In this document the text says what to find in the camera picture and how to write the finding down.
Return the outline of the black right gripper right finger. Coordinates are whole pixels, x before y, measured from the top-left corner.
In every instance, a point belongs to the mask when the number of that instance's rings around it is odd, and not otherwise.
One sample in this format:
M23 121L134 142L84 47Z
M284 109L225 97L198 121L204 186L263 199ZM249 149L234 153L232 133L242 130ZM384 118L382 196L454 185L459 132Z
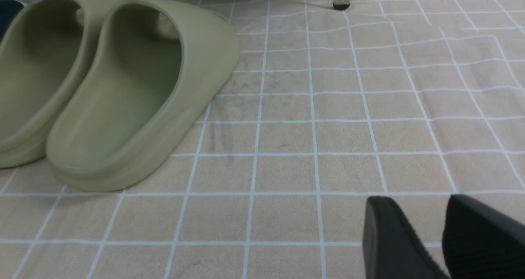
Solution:
M441 240L453 279L523 279L524 225L465 194L450 196Z

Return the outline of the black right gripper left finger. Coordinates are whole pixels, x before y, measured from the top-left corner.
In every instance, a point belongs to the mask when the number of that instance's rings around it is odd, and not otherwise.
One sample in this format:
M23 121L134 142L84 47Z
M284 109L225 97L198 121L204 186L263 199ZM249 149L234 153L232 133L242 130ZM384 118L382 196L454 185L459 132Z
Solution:
M367 279L449 278L390 197L366 199L362 249Z

